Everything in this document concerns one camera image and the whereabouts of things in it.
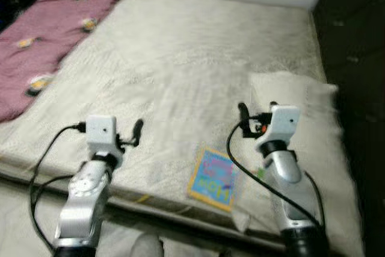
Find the blue yellow-bordered picture book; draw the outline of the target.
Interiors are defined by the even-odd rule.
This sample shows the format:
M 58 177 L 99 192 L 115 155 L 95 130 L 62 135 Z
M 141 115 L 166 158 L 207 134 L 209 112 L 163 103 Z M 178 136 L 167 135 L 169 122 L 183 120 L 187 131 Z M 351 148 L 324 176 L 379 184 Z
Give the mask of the blue yellow-bordered picture book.
M 225 153 L 207 145 L 200 146 L 186 194 L 222 211 L 231 212 L 238 169 Z

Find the dark tufted headboard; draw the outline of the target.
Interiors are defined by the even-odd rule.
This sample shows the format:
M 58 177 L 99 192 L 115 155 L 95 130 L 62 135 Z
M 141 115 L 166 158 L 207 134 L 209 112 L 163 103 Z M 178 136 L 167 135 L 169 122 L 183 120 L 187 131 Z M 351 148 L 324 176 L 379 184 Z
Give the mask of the dark tufted headboard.
M 327 81 L 336 106 L 362 216 L 364 257 L 384 257 L 381 204 L 384 0 L 319 0 L 313 10 Z

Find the purple patterned blanket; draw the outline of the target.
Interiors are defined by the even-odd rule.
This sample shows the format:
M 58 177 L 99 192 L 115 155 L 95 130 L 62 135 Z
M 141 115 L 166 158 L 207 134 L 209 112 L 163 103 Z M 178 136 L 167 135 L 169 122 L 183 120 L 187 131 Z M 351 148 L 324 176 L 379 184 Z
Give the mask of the purple patterned blanket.
M 60 62 L 118 0 L 36 0 L 0 33 L 0 122 L 41 95 Z

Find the white quilted mattress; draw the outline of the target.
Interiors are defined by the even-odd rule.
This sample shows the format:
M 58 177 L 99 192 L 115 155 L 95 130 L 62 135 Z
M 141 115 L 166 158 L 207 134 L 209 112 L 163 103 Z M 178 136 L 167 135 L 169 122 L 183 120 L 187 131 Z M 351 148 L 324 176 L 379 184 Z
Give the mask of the white quilted mattress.
M 237 229 L 231 213 L 187 196 L 200 146 L 224 152 L 251 73 L 289 72 L 325 83 L 310 15 L 225 0 L 121 0 L 61 62 L 26 112 L 0 123 L 0 172 L 30 177 L 60 128 L 113 115 L 119 133 L 144 120 L 126 151 L 113 199 L 165 217 Z

